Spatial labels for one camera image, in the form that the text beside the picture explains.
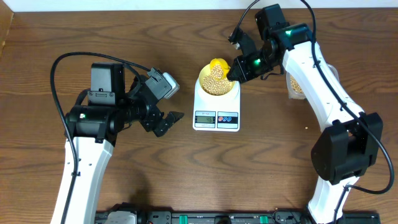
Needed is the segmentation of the yellow measuring scoop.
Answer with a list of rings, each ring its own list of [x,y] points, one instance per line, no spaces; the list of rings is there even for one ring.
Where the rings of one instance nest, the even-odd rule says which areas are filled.
[[[230,66],[226,60],[222,58],[214,58],[210,62],[210,75],[214,76],[217,80],[226,79],[226,76],[230,70]]]

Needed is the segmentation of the white digital kitchen scale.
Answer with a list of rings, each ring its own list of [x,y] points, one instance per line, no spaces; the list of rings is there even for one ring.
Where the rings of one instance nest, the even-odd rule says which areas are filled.
[[[196,131],[237,132],[240,129],[241,89],[233,82],[232,89],[224,95],[207,93],[198,78],[195,84],[192,127]]]

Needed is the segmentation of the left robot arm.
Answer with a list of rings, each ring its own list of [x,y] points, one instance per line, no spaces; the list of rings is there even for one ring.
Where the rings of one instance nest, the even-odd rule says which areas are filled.
[[[183,113],[162,112],[157,104],[179,89],[156,68],[140,75],[125,63],[94,63],[91,86],[83,90],[65,124],[65,165],[52,223],[93,223],[104,172],[118,133],[138,122],[163,136]]]

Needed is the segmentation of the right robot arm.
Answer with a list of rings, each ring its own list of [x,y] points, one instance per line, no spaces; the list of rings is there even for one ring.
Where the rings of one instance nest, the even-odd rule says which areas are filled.
[[[307,209],[314,223],[335,222],[343,215],[350,188],[376,162],[382,120],[365,113],[345,92],[323,58],[315,28],[289,24],[278,4],[261,9],[255,20],[264,44],[257,48],[236,27],[229,42],[242,54],[227,77],[245,83],[280,67],[297,81],[322,132],[311,151],[318,180]]]

